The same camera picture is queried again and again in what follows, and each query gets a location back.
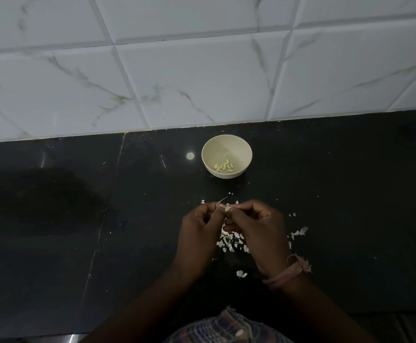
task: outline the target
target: black granite surface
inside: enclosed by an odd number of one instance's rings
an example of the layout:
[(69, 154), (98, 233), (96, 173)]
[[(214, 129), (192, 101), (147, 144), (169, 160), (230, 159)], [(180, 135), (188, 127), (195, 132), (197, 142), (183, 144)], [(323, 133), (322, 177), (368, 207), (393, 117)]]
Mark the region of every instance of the black granite surface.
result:
[[(251, 145), (238, 178), (215, 178), (201, 160), (221, 133)], [(406, 111), (0, 143), (0, 338), (92, 330), (171, 263), (182, 216), (224, 197), (268, 202), (288, 232), (308, 227), (292, 249), (344, 310), (416, 312)], [(249, 254), (219, 249), (168, 329), (227, 305), (279, 326), (267, 308), (281, 300)]]

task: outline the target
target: small white bowl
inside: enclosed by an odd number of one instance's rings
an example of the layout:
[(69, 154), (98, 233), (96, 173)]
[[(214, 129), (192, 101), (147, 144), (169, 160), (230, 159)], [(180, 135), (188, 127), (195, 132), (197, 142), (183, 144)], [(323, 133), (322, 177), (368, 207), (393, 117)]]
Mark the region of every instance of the small white bowl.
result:
[[(223, 164), (226, 160), (234, 164), (232, 172), (216, 172), (215, 164)], [(218, 178), (231, 179), (238, 177), (252, 160), (252, 149), (243, 138), (234, 135), (219, 135), (211, 138), (202, 149), (202, 161), (207, 170)]]

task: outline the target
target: forearm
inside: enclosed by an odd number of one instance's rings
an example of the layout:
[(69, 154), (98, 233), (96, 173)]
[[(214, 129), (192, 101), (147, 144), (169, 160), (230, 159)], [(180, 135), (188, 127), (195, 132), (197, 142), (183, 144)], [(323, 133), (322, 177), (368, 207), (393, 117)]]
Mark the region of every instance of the forearm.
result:
[(375, 343), (375, 340), (340, 307), (314, 286), (304, 274), (287, 282), (281, 290), (294, 304), (299, 317), (323, 342)]
[(187, 292), (194, 279), (171, 266), (124, 310), (91, 332), (83, 343), (146, 341), (151, 330)]

